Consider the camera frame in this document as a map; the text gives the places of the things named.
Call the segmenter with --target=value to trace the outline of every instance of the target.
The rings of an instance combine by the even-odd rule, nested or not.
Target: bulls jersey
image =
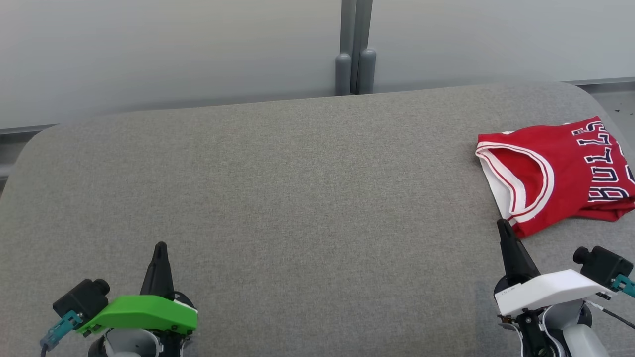
[[[521,238],[568,217],[616,221],[635,208],[635,179],[597,116],[482,134],[476,156],[500,214]]]

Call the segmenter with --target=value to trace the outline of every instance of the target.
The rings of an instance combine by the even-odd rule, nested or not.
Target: green plastic housing
[[[142,328],[174,331],[182,335],[198,326],[198,313],[156,295],[122,295],[112,301],[95,318],[77,329],[84,334],[106,328]]]

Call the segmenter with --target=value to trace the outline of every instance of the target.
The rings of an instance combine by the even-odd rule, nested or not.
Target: white plastic housing
[[[524,284],[516,284],[494,294],[494,298],[502,316],[516,317],[524,308],[536,310],[562,302],[585,299],[598,292],[613,295],[608,288],[568,269],[537,276]]]

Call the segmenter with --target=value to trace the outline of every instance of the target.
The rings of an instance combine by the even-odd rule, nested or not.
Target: cable
[[[597,305],[595,302],[593,301],[589,301],[589,300],[584,300],[587,304],[595,307],[596,309],[599,309],[600,311],[606,313],[608,316],[614,317],[618,320],[620,320],[621,322],[625,323],[628,327],[635,329],[635,325],[633,325],[632,323],[626,321],[625,319],[621,318],[620,316],[617,316],[615,313],[612,313],[611,311],[601,307],[600,305]]]
[[[621,318],[620,316],[617,316],[616,314],[612,313],[611,311],[604,309],[602,310],[605,313],[607,313],[608,316],[613,316],[614,318],[620,320],[621,322],[625,323],[628,327],[635,329],[635,325],[633,325],[632,323],[626,321],[625,319]]]

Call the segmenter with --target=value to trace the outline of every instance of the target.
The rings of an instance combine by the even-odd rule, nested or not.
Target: gray wall
[[[375,92],[635,76],[632,0],[373,0]]]
[[[5,0],[0,129],[333,95],[339,0]]]

